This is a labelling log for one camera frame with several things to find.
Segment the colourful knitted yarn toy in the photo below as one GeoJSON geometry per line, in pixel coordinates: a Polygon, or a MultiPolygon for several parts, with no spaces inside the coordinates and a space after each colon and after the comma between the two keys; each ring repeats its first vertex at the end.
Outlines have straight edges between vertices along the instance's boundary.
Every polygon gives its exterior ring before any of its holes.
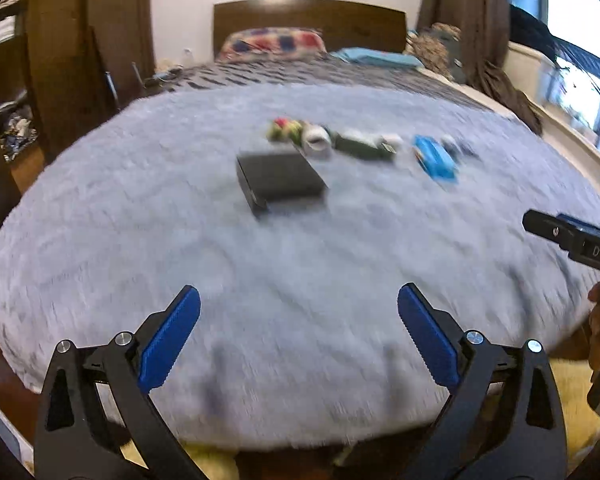
{"type": "Polygon", "coordinates": [[[304,123],[295,119],[279,117],[275,118],[268,128],[266,138],[271,142],[292,143],[300,145],[304,123]]]}

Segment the blue snack wrapper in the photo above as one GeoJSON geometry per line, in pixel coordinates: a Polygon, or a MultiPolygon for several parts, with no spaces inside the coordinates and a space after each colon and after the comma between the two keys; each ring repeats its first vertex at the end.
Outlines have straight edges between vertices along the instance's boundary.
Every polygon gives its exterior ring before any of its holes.
{"type": "Polygon", "coordinates": [[[430,136],[415,136],[412,147],[419,165],[431,179],[456,181],[456,163],[440,143],[430,136]]]}

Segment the patterned brown bag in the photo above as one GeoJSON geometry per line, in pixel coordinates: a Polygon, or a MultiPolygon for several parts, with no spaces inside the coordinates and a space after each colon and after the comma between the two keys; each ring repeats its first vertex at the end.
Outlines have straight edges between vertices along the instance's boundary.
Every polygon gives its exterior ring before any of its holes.
{"type": "Polygon", "coordinates": [[[462,32],[458,27],[434,23],[420,32],[410,32],[403,53],[418,58],[430,72],[466,84],[460,40],[462,32]]]}

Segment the brown curtain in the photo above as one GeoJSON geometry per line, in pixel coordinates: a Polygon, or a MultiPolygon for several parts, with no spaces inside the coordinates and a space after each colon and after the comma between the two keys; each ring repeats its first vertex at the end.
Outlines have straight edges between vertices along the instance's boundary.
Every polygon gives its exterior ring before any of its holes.
{"type": "Polygon", "coordinates": [[[503,70],[509,43],[509,1],[422,0],[417,28],[436,23],[460,29],[460,60],[468,84],[511,110],[539,136],[540,118],[503,70]]]}

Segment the grey fluffy blanket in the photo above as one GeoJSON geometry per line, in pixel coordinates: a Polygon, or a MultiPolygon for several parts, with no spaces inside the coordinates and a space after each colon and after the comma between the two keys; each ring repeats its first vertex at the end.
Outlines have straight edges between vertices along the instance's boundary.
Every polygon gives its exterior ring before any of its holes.
{"type": "Polygon", "coordinates": [[[201,315],[152,394],[183,440],[222,448],[357,441],[431,422],[446,391],[402,325],[415,283],[496,344],[554,347],[588,314],[595,271],[528,234],[524,213],[600,226],[590,182],[524,124],[418,93],[333,84],[163,93],[48,166],[0,229],[0,346],[30,389],[55,344],[103,344],[185,285],[201,315]],[[255,216],[236,157],[277,116],[396,134],[393,162],[317,160],[326,197],[255,216]],[[431,179],[415,136],[468,141],[431,179]]]}

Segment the white tape roll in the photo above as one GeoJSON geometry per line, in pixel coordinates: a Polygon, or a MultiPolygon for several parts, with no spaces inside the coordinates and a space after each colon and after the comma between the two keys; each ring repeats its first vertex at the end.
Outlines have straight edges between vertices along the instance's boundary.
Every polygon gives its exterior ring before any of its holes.
{"type": "Polygon", "coordinates": [[[308,157],[329,158],[332,154],[332,139],[324,127],[307,125],[302,130],[301,147],[308,157]]]}

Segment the folded light blue cloth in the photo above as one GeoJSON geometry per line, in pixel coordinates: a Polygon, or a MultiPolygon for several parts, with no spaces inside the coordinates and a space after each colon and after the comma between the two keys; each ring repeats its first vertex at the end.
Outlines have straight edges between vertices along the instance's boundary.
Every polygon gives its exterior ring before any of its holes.
{"type": "Polygon", "coordinates": [[[384,52],[361,47],[343,48],[330,52],[333,58],[355,65],[383,68],[422,68],[424,64],[410,54],[384,52]]]}

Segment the black flat box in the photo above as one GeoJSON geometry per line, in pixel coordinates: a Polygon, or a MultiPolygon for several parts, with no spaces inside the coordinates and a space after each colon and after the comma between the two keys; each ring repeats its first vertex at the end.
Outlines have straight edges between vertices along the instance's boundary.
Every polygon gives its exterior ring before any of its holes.
{"type": "Polygon", "coordinates": [[[269,203],[320,198],[327,186],[298,152],[246,153],[236,157],[236,174],[251,212],[268,211],[269,203]]]}

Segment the striped bed sheet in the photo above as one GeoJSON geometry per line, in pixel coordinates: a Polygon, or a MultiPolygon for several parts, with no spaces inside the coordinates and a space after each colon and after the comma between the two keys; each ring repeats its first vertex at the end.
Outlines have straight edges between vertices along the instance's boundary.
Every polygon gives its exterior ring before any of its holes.
{"type": "Polygon", "coordinates": [[[476,99],[414,68],[355,65],[333,56],[298,60],[209,63],[174,67],[143,80],[147,92],[164,89],[212,90],[250,84],[338,84],[423,94],[472,108],[485,108],[476,99]]]}

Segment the brown wooden headboard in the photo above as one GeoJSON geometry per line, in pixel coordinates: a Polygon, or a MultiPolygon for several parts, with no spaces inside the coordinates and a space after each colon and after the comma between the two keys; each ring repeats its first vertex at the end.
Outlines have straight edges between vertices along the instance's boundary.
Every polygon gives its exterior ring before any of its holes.
{"type": "Polygon", "coordinates": [[[342,48],[401,52],[407,36],[403,11],[344,0],[238,0],[213,6],[213,53],[233,32],[304,27],[322,33],[329,51],[342,48]]]}

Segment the dark wooden wardrobe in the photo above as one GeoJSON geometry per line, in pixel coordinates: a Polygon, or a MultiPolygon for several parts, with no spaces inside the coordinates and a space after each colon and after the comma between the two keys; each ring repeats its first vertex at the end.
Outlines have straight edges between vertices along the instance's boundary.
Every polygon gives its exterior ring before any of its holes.
{"type": "Polygon", "coordinates": [[[52,162],[140,95],[155,66],[150,0],[19,0],[12,10],[16,34],[0,66],[21,74],[52,162]]]}

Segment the plaid pillow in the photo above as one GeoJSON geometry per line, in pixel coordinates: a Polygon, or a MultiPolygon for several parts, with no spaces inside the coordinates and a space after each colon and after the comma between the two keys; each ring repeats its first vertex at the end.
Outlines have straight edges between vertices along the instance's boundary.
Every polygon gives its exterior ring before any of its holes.
{"type": "Polygon", "coordinates": [[[315,58],[327,53],[322,33],[304,27],[265,27],[233,32],[222,44],[216,62],[240,63],[315,58]]]}

